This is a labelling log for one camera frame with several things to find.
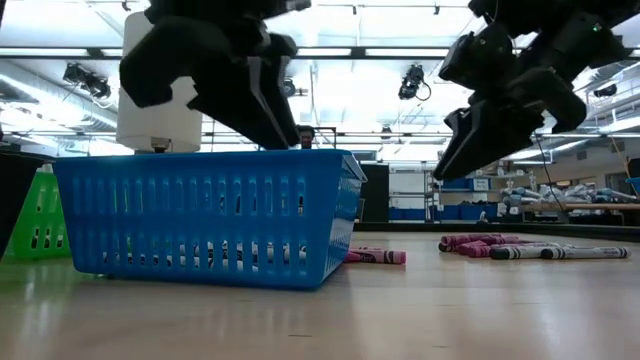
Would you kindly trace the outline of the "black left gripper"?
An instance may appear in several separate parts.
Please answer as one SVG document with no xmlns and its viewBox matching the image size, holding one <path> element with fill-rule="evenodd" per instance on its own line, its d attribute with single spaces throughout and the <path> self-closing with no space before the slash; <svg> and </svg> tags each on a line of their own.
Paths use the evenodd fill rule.
<svg viewBox="0 0 640 360">
<path fill-rule="evenodd" d="M 151 29 L 123 54 L 121 88 L 141 107 L 172 100 L 171 85 L 191 77 L 189 108 L 264 149 L 299 142 L 284 94 L 295 41 L 265 21 L 310 7 L 309 0 L 153 0 L 143 12 Z"/>
</svg>

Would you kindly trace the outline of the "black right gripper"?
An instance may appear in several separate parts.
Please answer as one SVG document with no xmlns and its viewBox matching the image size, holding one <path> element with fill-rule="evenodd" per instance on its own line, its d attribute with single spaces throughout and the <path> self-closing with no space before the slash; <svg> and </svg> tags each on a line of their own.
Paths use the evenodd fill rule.
<svg viewBox="0 0 640 360">
<path fill-rule="evenodd" d="M 530 147 L 545 111 L 562 132 L 577 127 L 586 115 L 584 103 L 553 67 L 523 69 L 509 47 L 481 47 L 474 53 L 479 70 L 472 106 L 444 119 L 452 137 L 434 170 L 438 180 L 464 177 Z"/>
</svg>

